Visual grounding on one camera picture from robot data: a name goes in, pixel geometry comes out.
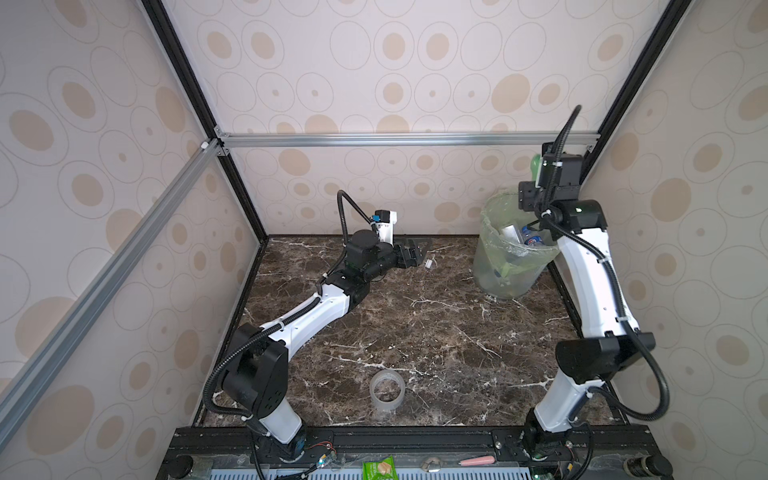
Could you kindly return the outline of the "clear crushed bottle white cap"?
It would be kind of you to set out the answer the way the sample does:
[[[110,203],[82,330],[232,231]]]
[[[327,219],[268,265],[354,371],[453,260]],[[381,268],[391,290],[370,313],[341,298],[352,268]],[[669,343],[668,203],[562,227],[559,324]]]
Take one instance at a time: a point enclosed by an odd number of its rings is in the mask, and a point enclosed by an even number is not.
[[[416,238],[414,239],[414,246],[417,250],[418,265],[430,270],[433,267],[433,260],[429,257],[433,240],[426,237]]]

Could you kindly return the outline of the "green Sprite bottle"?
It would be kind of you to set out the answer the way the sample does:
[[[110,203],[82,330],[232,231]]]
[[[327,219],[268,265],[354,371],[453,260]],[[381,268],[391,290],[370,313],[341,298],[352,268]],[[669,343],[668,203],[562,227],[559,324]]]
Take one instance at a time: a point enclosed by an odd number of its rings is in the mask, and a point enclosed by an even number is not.
[[[541,169],[541,164],[542,164],[542,157],[541,157],[541,155],[540,154],[535,154],[531,158],[531,162],[530,162],[530,171],[531,171],[531,175],[532,175],[532,180],[534,182],[536,182],[537,179],[539,178],[539,172],[540,172],[540,169]]]

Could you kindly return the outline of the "mesh bin with green liner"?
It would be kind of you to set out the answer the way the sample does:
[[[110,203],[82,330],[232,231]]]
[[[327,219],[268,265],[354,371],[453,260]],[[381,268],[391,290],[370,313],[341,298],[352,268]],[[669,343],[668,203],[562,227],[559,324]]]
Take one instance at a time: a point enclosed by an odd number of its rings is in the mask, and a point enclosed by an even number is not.
[[[480,235],[474,256],[473,274],[477,285],[487,294],[513,299],[527,293],[545,267],[559,254],[551,234],[539,231],[545,247],[530,248],[505,239],[500,230],[510,224],[521,231],[531,228],[534,214],[518,207],[518,193],[503,190],[488,199],[481,210]]]

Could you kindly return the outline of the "square clear frosted bottle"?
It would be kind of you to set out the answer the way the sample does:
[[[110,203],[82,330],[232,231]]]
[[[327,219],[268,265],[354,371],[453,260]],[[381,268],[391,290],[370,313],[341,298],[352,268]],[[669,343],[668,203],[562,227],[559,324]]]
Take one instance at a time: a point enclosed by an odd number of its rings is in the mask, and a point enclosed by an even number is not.
[[[500,230],[500,234],[512,243],[522,244],[524,240],[524,236],[521,234],[521,231],[514,224],[503,227]]]

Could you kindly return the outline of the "blue label water bottle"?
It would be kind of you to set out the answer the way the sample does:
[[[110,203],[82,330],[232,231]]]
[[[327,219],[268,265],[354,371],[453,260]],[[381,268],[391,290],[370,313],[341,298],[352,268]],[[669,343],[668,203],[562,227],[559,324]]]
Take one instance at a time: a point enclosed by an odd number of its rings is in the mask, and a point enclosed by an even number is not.
[[[535,231],[527,226],[523,226],[521,229],[521,234],[523,237],[523,244],[527,247],[539,248],[546,246],[546,243],[544,242],[539,231]]]

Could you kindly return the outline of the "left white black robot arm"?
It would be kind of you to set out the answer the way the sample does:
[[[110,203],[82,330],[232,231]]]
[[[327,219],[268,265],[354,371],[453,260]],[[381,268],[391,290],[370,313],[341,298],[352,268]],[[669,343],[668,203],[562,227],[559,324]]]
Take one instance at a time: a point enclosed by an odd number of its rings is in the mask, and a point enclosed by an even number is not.
[[[313,294],[270,322],[239,328],[203,388],[207,411],[240,418],[292,456],[299,454],[306,433],[287,399],[290,361],[326,326],[353,311],[374,280],[392,269],[422,265],[431,246],[428,239],[395,240],[396,212],[368,215],[343,190],[336,194],[336,207],[343,249],[316,281]]]

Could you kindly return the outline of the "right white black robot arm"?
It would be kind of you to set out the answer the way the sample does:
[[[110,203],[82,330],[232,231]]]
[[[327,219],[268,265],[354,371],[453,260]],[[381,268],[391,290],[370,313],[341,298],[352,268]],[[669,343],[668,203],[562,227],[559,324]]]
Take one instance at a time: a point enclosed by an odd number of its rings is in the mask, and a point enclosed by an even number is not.
[[[555,140],[543,144],[532,180],[518,187],[520,209],[535,215],[568,266],[581,318],[580,338],[557,344],[556,376],[526,417],[521,444],[533,459],[549,456],[566,442],[579,411],[593,395],[646,422],[662,418],[671,404],[668,381],[651,353],[655,338],[641,331],[623,295],[603,209],[598,201],[579,197],[585,158],[566,153],[565,144],[580,111],[574,108]],[[649,412],[624,405],[605,386],[638,359],[646,361],[659,389],[658,404]]]

